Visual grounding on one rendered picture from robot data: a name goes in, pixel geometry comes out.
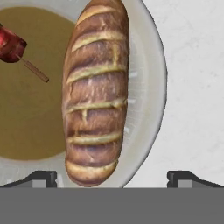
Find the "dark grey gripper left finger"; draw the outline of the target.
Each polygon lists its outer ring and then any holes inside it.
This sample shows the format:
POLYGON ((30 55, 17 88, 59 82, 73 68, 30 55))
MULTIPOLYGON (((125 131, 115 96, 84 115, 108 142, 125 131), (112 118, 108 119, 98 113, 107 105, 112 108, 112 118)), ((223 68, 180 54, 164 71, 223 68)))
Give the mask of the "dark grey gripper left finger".
POLYGON ((56 188, 56 171, 33 171, 27 177, 1 185, 1 188, 30 187, 30 188, 56 188))

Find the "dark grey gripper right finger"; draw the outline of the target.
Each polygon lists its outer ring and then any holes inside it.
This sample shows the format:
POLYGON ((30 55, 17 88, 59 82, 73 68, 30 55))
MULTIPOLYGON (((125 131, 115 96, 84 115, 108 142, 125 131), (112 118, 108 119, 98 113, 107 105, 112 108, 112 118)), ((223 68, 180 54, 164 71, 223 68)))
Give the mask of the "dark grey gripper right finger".
POLYGON ((191 171, 168 171, 167 179, 167 187, 169 188, 224 188, 224 185, 201 179, 191 171))

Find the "brown baguette bread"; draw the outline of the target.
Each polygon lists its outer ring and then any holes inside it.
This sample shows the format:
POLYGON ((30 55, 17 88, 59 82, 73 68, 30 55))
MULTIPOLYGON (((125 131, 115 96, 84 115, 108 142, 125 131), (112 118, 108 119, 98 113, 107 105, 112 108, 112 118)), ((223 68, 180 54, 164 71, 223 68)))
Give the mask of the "brown baguette bread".
POLYGON ((128 106, 130 23, 122 0, 90 0, 70 38, 62 78, 68 177, 98 186, 115 170, 128 106))

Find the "red kebab skewer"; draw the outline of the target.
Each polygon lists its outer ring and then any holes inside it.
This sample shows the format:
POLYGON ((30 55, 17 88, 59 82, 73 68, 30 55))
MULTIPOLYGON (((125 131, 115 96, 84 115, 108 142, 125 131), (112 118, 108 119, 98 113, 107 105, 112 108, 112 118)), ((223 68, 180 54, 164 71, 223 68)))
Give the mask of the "red kebab skewer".
POLYGON ((35 73, 43 82, 49 78, 37 69, 30 61, 23 59, 27 42, 16 33, 10 31, 0 23, 0 60, 6 63, 17 63, 20 60, 24 65, 35 73))

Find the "white plate with tan centre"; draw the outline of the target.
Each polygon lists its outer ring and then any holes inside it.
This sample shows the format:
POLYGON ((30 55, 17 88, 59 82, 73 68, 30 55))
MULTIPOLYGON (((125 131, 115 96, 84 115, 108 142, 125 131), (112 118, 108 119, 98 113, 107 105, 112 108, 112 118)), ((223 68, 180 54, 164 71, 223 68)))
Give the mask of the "white plate with tan centre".
MULTIPOLYGON (((0 63, 0 164, 27 170, 56 171, 65 186, 83 186, 67 175, 62 117, 62 78, 75 23, 90 0, 0 0, 7 10, 29 14, 35 37, 26 47, 49 78, 37 80, 17 63, 0 63)), ((122 0, 129 18, 128 106, 121 154, 114 172, 100 187, 125 186, 147 158, 165 111, 166 66, 158 30, 143 0, 122 0)))

